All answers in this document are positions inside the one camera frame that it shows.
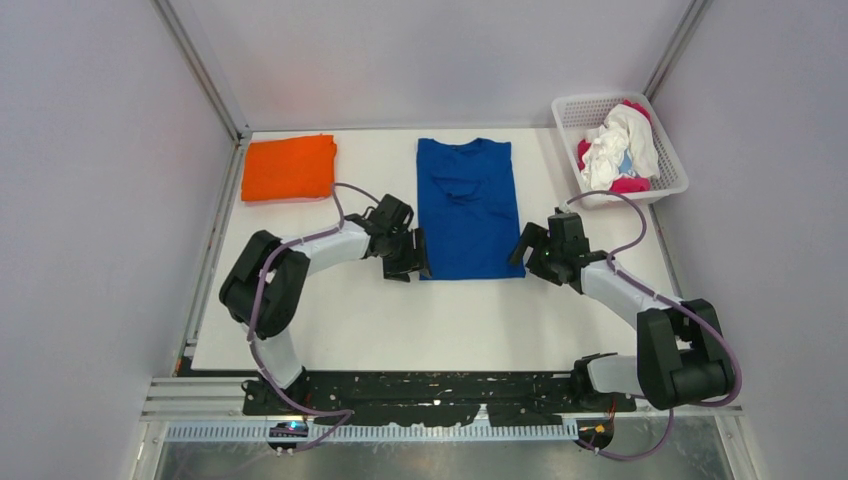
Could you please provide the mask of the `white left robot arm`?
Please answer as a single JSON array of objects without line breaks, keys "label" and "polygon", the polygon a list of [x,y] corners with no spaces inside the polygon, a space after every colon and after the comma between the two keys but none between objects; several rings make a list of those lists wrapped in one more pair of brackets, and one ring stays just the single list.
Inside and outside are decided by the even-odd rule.
[{"label": "white left robot arm", "polygon": [[337,265],[378,258],[386,280],[410,282],[431,274],[424,229],[412,227],[412,207],[386,194],[362,213],[342,213],[323,231],[278,237],[255,232],[218,293],[230,317],[242,324],[268,400],[280,412],[298,412],[307,398],[298,380],[305,367],[289,332],[309,276]]}]

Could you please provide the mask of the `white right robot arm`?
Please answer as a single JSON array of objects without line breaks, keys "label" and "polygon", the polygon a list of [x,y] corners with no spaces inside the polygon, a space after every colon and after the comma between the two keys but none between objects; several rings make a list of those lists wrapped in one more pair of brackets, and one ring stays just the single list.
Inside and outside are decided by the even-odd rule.
[{"label": "white right robot arm", "polygon": [[596,410],[611,394],[643,398],[660,410],[731,397],[737,373],[715,308],[649,288],[616,258],[594,250],[575,212],[557,211],[544,226],[528,223],[510,254],[513,265],[603,304],[636,332],[633,355],[601,353],[575,361],[571,397]]}]

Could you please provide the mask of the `blue panda print t-shirt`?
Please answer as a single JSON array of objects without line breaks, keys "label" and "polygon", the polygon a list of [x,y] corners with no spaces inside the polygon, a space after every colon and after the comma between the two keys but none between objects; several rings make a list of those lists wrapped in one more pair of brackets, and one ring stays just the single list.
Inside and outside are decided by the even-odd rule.
[{"label": "blue panda print t-shirt", "polygon": [[416,152],[418,225],[435,281],[523,278],[509,257],[520,237],[512,144],[421,138]]}]

